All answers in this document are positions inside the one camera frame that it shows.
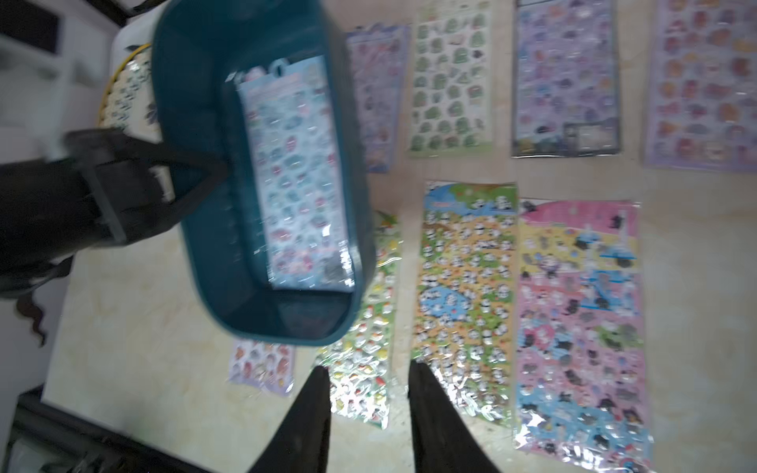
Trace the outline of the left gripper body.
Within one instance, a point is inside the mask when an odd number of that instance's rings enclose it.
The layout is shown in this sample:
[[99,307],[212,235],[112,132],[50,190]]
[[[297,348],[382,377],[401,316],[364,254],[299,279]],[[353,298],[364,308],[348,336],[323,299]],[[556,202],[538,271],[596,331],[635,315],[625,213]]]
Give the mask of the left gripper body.
[[66,135],[66,158],[1,168],[1,296],[18,299],[68,274],[76,252],[162,232],[162,144],[112,129]]

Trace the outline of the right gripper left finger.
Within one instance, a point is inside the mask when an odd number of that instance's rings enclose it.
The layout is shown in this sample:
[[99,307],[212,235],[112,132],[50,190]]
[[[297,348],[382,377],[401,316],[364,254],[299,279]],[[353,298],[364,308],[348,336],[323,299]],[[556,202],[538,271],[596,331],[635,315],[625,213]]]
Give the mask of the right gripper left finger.
[[330,429],[328,370],[317,366],[270,443],[248,472],[327,471]]

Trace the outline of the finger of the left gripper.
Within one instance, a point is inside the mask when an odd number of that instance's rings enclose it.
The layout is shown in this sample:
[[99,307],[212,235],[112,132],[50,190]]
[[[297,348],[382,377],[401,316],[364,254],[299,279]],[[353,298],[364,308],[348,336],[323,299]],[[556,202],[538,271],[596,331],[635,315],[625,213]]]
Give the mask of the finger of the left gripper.
[[213,154],[175,149],[117,128],[70,134],[70,154],[111,237],[153,237],[194,212],[229,176]]

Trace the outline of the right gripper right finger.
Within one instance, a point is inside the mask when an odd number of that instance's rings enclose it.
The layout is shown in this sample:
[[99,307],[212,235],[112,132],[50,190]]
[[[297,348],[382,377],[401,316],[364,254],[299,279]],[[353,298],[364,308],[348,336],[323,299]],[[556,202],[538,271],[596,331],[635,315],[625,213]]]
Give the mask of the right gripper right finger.
[[412,361],[408,400],[417,472],[496,472],[430,367]]

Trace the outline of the green animal sticker sheet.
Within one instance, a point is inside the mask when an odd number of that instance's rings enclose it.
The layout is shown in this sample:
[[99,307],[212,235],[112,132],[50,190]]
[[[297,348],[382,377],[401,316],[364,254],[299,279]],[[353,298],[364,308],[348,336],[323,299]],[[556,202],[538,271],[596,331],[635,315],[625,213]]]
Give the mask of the green animal sticker sheet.
[[386,429],[390,423],[390,365],[401,263],[396,216],[374,214],[377,266],[352,327],[337,342],[320,348],[315,364],[330,377],[331,412]]

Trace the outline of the panda sticker sheet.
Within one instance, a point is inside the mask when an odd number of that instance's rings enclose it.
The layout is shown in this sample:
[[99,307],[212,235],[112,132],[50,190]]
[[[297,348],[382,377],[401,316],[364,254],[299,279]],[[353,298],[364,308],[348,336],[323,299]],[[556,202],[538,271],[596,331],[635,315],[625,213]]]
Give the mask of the panda sticker sheet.
[[512,423],[518,187],[430,181],[411,354],[457,410]]

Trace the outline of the pink cat sticker sheet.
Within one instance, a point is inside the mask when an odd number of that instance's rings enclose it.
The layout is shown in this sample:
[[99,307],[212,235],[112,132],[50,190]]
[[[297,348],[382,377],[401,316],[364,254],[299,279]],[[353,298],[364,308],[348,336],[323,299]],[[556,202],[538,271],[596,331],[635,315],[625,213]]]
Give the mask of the pink cat sticker sheet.
[[524,199],[518,217],[519,451],[649,472],[638,204]]

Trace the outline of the light blue sticker sheet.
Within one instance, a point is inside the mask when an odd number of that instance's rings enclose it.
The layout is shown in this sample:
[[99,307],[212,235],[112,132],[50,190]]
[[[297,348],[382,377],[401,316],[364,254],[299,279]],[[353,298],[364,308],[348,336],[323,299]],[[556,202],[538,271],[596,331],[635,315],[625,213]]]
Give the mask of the light blue sticker sheet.
[[352,258],[323,56],[254,67],[237,81],[269,281],[350,293]]

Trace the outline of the teal storage box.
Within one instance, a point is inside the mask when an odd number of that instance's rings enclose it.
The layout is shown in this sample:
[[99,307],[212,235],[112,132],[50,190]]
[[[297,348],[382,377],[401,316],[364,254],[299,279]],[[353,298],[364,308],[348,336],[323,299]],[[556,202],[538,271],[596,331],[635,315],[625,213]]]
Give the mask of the teal storage box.
[[163,142],[183,157],[195,286],[230,333],[325,346],[377,266],[344,33],[319,1],[173,1],[155,29]]

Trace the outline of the purple white sticker sheet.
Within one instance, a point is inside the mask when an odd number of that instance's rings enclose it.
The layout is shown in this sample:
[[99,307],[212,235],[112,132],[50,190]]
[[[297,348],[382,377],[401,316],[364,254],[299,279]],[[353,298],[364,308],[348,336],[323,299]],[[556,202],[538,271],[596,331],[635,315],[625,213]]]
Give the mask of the purple white sticker sheet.
[[392,167],[409,41],[408,25],[377,23],[345,35],[370,173],[388,173]]

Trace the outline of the green dinosaur sticker sheet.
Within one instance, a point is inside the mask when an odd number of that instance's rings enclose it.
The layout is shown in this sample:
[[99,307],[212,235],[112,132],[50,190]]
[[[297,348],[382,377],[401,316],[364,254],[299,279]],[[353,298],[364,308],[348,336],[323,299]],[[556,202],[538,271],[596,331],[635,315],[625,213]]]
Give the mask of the green dinosaur sticker sheet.
[[421,1],[414,26],[408,149],[414,157],[493,147],[491,1]]

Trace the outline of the dark purple sticker sheet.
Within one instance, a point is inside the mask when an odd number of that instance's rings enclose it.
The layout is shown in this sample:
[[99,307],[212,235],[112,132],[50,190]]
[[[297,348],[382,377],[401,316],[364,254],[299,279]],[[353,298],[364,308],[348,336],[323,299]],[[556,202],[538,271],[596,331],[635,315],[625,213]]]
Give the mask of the dark purple sticker sheet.
[[514,27],[515,158],[619,154],[614,2],[519,1]]

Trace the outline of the lilac 3D animal sticker sheet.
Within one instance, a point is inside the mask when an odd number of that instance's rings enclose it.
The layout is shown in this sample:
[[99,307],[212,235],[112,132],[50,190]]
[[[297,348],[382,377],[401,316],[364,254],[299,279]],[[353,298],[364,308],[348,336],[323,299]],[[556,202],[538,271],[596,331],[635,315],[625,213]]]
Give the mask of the lilac 3D animal sticker sheet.
[[645,163],[756,170],[756,4],[656,2]]

